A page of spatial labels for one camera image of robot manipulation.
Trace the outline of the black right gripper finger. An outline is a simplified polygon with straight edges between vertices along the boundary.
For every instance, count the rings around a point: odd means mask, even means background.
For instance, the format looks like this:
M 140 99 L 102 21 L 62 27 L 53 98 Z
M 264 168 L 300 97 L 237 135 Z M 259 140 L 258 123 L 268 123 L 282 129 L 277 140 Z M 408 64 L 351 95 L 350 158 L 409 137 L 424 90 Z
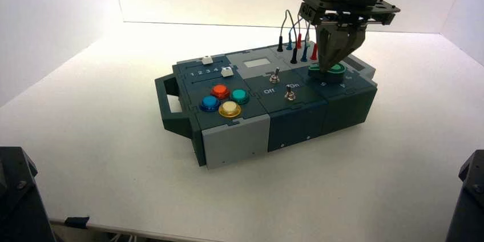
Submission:
M 316 27 L 316 37 L 320 72 L 326 72 L 341 60 L 341 35 L 338 26 L 319 25 Z
M 339 63 L 354 50 L 358 49 L 365 40 L 366 27 L 348 27 L 337 49 L 334 62 Z

